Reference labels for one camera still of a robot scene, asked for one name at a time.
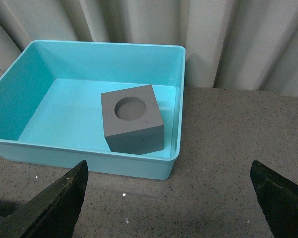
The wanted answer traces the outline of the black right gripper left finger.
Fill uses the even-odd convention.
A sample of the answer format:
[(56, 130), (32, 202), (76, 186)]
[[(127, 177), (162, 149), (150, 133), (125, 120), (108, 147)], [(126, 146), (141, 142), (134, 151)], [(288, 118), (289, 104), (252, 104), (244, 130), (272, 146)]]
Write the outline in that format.
[(0, 238), (70, 238), (88, 182), (85, 160), (0, 223)]

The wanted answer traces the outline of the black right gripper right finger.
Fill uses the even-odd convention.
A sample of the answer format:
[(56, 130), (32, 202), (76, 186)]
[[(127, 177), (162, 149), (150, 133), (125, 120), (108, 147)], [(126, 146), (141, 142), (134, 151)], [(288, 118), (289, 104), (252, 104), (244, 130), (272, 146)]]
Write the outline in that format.
[(275, 238), (298, 238), (298, 185), (255, 160), (251, 181)]

